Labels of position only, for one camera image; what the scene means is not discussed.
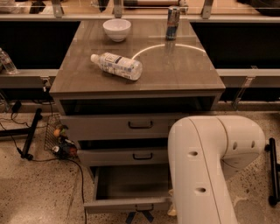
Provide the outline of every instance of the white bowl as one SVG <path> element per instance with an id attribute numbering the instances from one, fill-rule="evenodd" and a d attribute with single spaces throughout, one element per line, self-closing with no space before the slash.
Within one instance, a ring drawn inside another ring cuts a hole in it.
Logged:
<path id="1" fill-rule="evenodd" d="M 115 42 L 123 41 L 129 34 L 131 22 L 122 18 L 113 18 L 103 24 L 105 33 Z"/>

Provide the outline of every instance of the open drawer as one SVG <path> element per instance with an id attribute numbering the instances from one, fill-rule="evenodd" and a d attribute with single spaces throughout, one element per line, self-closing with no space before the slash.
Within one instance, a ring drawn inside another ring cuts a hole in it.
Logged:
<path id="1" fill-rule="evenodd" d="M 92 167 L 94 200 L 84 204 L 88 213 L 168 210 L 172 189 L 168 164 Z"/>
<path id="2" fill-rule="evenodd" d="M 85 166 L 147 165 L 168 163 L 166 138 L 80 141 L 80 161 Z"/>

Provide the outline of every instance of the power cord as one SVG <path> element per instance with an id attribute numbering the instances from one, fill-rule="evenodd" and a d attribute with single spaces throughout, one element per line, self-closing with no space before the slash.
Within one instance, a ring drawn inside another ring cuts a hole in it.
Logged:
<path id="1" fill-rule="evenodd" d="M 25 125 L 26 127 L 28 127 L 28 128 L 31 127 L 30 125 L 28 125 L 27 122 L 17 122 L 17 121 L 15 120 L 15 118 L 16 118 L 17 116 L 18 116 L 18 113 L 12 112 L 11 115 L 10 115 L 10 119 L 11 119 L 14 123 L 16 123 L 16 124 L 24 124 L 24 125 Z"/>
<path id="2" fill-rule="evenodd" d="M 2 127 L 3 130 L 7 130 L 1 123 L 0 123 L 0 126 Z M 11 140 L 14 142 L 16 148 L 17 148 L 17 151 L 21 151 L 18 146 L 17 146 L 17 143 L 16 143 L 16 140 L 13 136 L 10 136 Z"/>
<path id="3" fill-rule="evenodd" d="M 33 159 L 33 160 L 30 160 L 30 161 L 33 161 L 33 162 L 50 162 L 50 161 L 53 161 L 53 160 L 65 160 L 65 161 L 69 161 L 69 162 L 72 162 L 74 164 L 76 164 L 79 169 L 80 169 L 80 175 L 81 175 L 81 187 L 80 187 L 80 194 L 81 194 L 81 200 L 82 200 L 82 204 L 85 203 L 85 198 L 84 198 L 84 174 L 83 174 L 83 171 L 81 169 L 81 166 L 73 161 L 72 159 L 69 159 L 69 158 L 65 158 L 65 159 L 61 159 L 61 158 L 50 158 L 50 159 L 45 159 L 45 160 L 36 160 L 36 159 Z M 88 217 L 87 217 L 87 211 L 86 209 L 84 208 L 84 216 L 85 216 L 85 224 L 87 224 L 88 222 Z"/>

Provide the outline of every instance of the gray cabinet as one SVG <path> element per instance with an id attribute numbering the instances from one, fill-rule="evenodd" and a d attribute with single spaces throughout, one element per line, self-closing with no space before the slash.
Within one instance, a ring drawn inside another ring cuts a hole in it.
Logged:
<path id="1" fill-rule="evenodd" d="M 82 21 L 51 88 L 67 135 L 94 181 L 89 213 L 168 210 L 170 127 L 190 113 L 214 109 L 225 87 L 187 20 L 165 42 L 166 20 L 131 20 L 120 43 L 104 20 Z M 139 80 L 104 73 L 93 53 L 111 52 L 143 63 Z"/>

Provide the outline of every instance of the bottle cap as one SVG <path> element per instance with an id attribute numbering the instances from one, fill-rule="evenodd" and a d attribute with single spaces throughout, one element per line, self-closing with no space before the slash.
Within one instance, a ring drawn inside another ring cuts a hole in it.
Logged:
<path id="1" fill-rule="evenodd" d="M 92 54 L 90 60 L 95 64 L 98 64 L 99 56 L 97 54 Z"/>

